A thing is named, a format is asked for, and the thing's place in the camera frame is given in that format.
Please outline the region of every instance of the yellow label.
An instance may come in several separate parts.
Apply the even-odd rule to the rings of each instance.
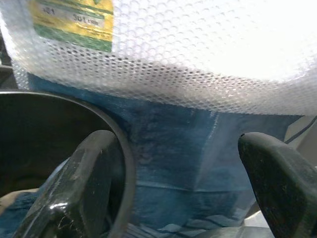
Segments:
[[[112,0],[31,0],[30,10],[39,35],[111,51]]]

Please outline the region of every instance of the label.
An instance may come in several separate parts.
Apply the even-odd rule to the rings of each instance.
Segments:
[[[40,36],[111,52],[112,0],[31,0],[30,10]]]

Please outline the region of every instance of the bubble wrap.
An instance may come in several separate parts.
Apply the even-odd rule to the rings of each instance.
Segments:
[[[10,56],[81,89],[199,109],[317,113],[308,0],[114,0],[110,53],[41,37],[27,0],[0,0]]]

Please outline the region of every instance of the green stripe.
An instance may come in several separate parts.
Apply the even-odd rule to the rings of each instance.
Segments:
[[[70,11],[70,12],[75,12],[75,13],[79,13],[79,14],[86,15],[86,16],[91,16],[91,17],[95,17],[95,18],[99,18],[99,19],[104,19],[103,15],[95,14],[95,13],[88,12],[88,11],[82,11],[82,10],[79,10],[79,9],[76,9],[76,8],[72,8],[72,7],[68,7],[68,6],[64,6],[64,5],[59,5],[59,4],[56,4],[54,2],[43,1],[43,0],[38,0],[38,2],[40,4],[44,4],[44,5],[48,5],[48,6],[54,6],[54,7],[57,7],[59,9],[67,10],[67,11]]]
[[[63,2],[64,3],[68,3],[70,5],[73,5],[73,6],[79,6],[79,7],[83,7],[83,8],[88,8],[88,9],[91,9],[91,10],[94,10],[94,11],[100,11],[100,12],[104,12],[104,13],[108,13],[108,14],[113,15],[113,11],[108,11],[108,10],[99,9],[99,8],[96,8],[96,7],[93,7],[93,6],[83,5],[83,4],[80,4],[80,3],[73,2],[71,0],[63,0]]]
[[[97,51],[111,52],[112,43],[95,39],[89,36],[81,36],[75,33],[64,32],[59,29],[34,24],[35,31],[42,37],[54,39],[62,42],[74,43]]]

